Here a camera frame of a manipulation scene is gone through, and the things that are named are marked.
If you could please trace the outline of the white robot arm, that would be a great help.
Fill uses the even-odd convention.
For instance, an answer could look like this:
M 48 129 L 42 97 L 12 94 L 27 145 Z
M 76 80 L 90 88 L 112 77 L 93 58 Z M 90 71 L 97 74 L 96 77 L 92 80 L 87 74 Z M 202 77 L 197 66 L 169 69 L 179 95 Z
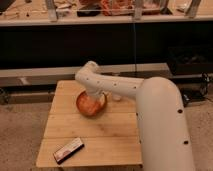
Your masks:
M 163 77 L 132 78 L 102 75 L 94 61 L 75 74 L 86 92 L 103 91 L 135 100 L 144 171 L 196 171 L 180 90 Z

